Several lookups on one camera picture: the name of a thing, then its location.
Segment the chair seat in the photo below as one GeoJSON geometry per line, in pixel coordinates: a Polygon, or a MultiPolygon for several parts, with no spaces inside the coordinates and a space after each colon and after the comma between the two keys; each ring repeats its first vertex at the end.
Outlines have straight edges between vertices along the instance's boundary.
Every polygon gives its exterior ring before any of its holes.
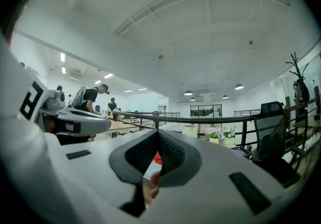
{"type": "Polygon", "coordinates": [[[284,188],[295,184],[300,179],[300,175],[282,158],[253,162],[270,173],[284,188]]]}

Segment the black t-shirt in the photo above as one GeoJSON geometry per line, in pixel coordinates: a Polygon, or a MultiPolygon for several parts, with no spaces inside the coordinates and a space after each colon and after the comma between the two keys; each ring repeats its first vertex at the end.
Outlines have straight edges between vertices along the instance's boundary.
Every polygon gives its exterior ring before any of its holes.
{"type": "Polygon", "coordinates": [[[96,101],[97,95],[98,95],[98,89],[96,88],[92,88],[92,89],[86,89],[86,92],[84,94],[84,100],[85,102],[80,106],[77,107],[76,109],[79,110],[84,110],[89,112],[88,108],[87,108],[87,100],[91,100],[91,101],[96,101]]]}
{"type": "Polygon", "coordinates": [[[116,107],[117,107],[117,104],[114,102],[114,103],[108,103],[108,106],[111,110],[114,110],[116,107]]]}

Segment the potted plant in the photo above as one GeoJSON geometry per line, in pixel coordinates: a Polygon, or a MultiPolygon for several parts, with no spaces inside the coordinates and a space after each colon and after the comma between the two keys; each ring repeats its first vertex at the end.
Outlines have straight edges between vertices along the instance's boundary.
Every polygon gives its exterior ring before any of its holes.
{"type": "Polygon", "coordinates": [[[223,135],[225,137],[224,144],[225,145],[234,145],[234,138],[235,138],[235,127],[230,127],[230,129],[224,127],[223,128],[223,135]]]}
{"type": "Polygon", "coordinates": [[[218,144],[222,130],[220,127],[212,127],[206,129],[206,135],[210,137],[210,142],[218,144]]]}

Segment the cap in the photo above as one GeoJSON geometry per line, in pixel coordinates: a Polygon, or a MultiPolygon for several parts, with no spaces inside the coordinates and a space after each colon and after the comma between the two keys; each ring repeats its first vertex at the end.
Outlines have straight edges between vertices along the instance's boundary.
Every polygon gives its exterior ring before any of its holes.
{"type": "Polygon", "coordinates": [[[104,88],[106,94],[110,94],[110,92],[108,90],[108,85],[101,84],[100,86],[104,88]]]}

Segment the man's arm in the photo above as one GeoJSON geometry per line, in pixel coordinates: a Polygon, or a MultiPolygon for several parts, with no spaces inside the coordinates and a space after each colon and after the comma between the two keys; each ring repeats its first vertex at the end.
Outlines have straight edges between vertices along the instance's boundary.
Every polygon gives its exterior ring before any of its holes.
{"type": "Polygon", "coordinates": [[[87,107],[87,109],[89,110],[90,113],[92,113],[92,114],[97,114],[97,113],[94,111],[94,109],[92,108],[92,103],[93,103],[93,101],[88,100],[87,103],[86,103],[86,107],[87,107]]]}

